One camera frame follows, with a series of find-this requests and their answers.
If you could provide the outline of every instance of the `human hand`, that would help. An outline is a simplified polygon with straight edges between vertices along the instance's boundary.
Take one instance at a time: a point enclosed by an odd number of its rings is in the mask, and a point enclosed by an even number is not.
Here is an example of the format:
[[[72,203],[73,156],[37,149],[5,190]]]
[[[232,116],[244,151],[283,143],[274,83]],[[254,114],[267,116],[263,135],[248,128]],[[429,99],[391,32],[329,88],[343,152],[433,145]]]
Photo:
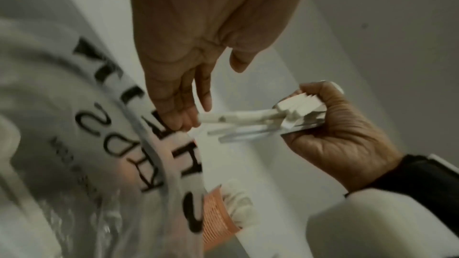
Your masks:
[[[403,154],[330,82],[300,85],[289,97],[317,95],[327,106],[322,127],[283,135],[288,147],[331,175],[349,192],[394,169]]]
[[[192,82],[205,111],[210,75],[226,47],[243,72],[287,25],[299,0],[131,0],[134,40],[147,91],[173,130],[199,126]]]

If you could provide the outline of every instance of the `clear plastic bag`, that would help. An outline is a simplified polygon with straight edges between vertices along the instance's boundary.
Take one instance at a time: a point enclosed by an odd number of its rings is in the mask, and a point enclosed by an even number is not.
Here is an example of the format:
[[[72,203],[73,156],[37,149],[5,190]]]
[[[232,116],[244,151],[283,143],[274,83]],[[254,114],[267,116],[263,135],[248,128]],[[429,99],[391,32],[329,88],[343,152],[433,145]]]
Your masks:
[[[202,256],[196,144],[86,40],[43,21],[0,21],[0,115],[21,133],[11,166],[60,256]]]

